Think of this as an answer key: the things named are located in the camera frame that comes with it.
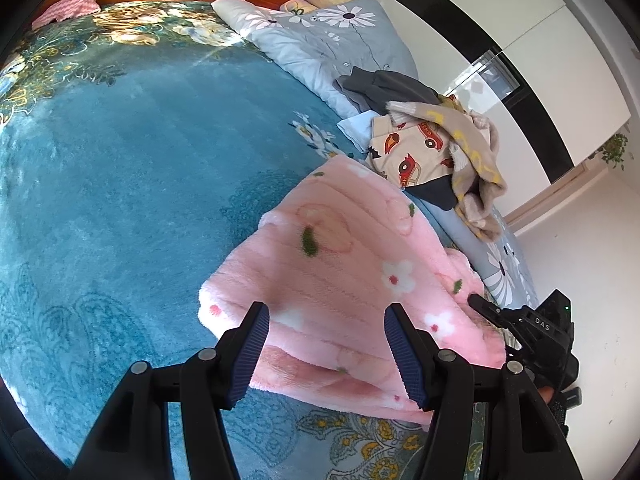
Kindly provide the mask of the person right hand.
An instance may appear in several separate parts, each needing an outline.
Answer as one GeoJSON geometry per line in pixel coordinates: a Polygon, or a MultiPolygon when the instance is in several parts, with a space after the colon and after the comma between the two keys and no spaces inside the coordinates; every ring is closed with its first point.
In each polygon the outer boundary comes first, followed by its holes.
{"type": "Polygon", "coordinates": [[[538,393],[545,404],[549,404],[554,398],[554,390],[549,386],[540,387],[538,393]]]}

